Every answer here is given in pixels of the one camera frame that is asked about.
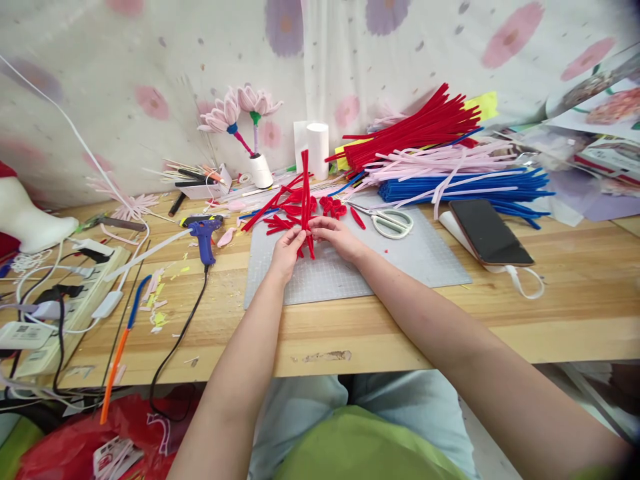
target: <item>smartphone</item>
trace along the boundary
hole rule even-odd
[[[454,200],[449,208],[481,263],[518,267],[534,264],[488,200]]]

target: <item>gray cutting mat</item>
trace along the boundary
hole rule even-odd
[[[377,194],[370,193],[351,200],[365,207],[381,202]],[[361,217],[367,226],[366,230],[362,230],[356,224],[350,211],[341,221],[366,245],[429,287],[471,283],[467,271],[422,212],[417,207],[409,207],[403,211],[412,216],[414,225],[411,232],[400,240],[380,235],[374,230],[371,218],[364,214],[361,214]],[[267,230],[264,222],[259,222],[253,228],[245,309],[267,274],[273,246],[282,236],[282,233],[267,236]],[[358,270],[342,260],[328,242],[315,244],[316,260],[309,258],[308,248],[305,247],[303,251],[305,258],[296,262],[293,278],[285,289],[285,305],[373,295]]]

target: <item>wooden desk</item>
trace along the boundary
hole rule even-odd
[[[162,197],[154,211],[166,215],[174,198],[174,194]],[[82,221],[113,208],[112,205],[91,205],[63,213]],[[201,213],[201,209],[201,201],[186,201],[179,215]],[[431,218],[431,208],[425,207],[425,212]],[[146,220],[151,226],[152,245],[179,230],[150,215]],[[544,296],[534,301],[522,298],[508,275],[484,270],[439,223],[432,222],[473,278],[468,289],[455,286],[440,288],[438,292],[482,321],[532,363],[638,358],[640,239],[611,222],[584,220],[577,228],[570,228],[548,219],[541,222],[541,231],[517,220],[507,222],[536,259],[535,269],[547,284]],[[235,220],[227,220],[226,225],[235,226]],[[104,238],[98,228],[84,235]],[[243,314],[250,240],[249,234],[235,236],[230,245],[214,250],[217,263],[209,274],[209,286],[182,346],[165,368],[160,382],[209,378]],[[171,334],[180,332],[196,300],[203,267],[197,248],[188,247],[192,241],[192,237],[186,236],[174,242],[148,258],[142,267],[141,278],[177,262],[166,272],[163,278],[166,285],[160,296],[160,300],[169,301],[161,310],[170,322],[154,335],[150,333],[148,312],[138,313],[123,356],[127,370],[122,384],[151,382],[175,342]],[[183,261],[185,252],[188,258]],[[179,274],[186,266],[190,270]],[[134,267],[130,272],[125,299],[114,314],[85,334],[67,366],[62,387],[100,386],[136,270]],[[525,289],[536,288],[527,274],[522,277]],[[14,286],[2,282],[0,289],[10,291]],[[0,312],[0,323],[14,316],[14,312]],[[196,366],[185,363],[194,357],[199,357]],[[425,368],[430,368],[427,360],[400,332],[376,297],[284,308],[277,376]]]

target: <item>bundle of red pipe cleaners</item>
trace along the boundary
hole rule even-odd
[[[458,95],[449,100],[449,95],[445,94],[448,89],[449,85],[443,83],[418,113],[395,125],[368,135],[343,136],[344,139],[369,141],[348,145],[344,152],[332,155],[325,161],[346,157],[352,171],[360,173],[367,163],[377,160],[376,153],[388,155],[394,150],[450,143],[476,130],[480,119],[479,108],[465,110],[466,96]],[[460,144],[472,148],[477,142],[466,138]]]
[[[270,230],[267,231],[267,235],[272,235],[282,230],[289,230],[293,228],[294,224],[300,225],[303,230],[309,230],[309,220],[314,218],[311,215],[317,209],[318,203],[315,197],[311,196],[311,190],[309,188],[309,150],[302,152],[302,168],[303,172],[293,179],[290,184],[280,187],[280,192],[276,194],[258,213],[256,213],[249,222],[243,227],[243,231],[248,231],[254,224],[264,215],[264,213],[272,208],[280,208],[287,214],[288,220],[284,220],[277,215],[274,215],[272,219],[265,220]],[[294,188],[302,180],[302,187]],[[280,198],[285,193],[289,196],[280,201]],[[291,205],[292,203],[300,203],[301,206]],[[313,252],[313,238],[311,235],[307,236],[307,245],[309,246],[309,255],[315,260]],[[298,256],[304,257],[302,253],[302,247],[298,250]]]

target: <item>plastic bag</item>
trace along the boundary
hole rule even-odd
[[[137,473],[145,480],[163,480],[197,407],[197,400],[189,399],[192,395],[193,388],[184,385],[154,400],[172,417],[182,417],[188,408],[185,420],[177,423],[152,412],[149,402],[137,394],[112,402],[104,425],[100,415],[78,414],[22,456],[16,480],[91,479],[93,452],[117,435],[132,440],[144,452],[123,478]]]

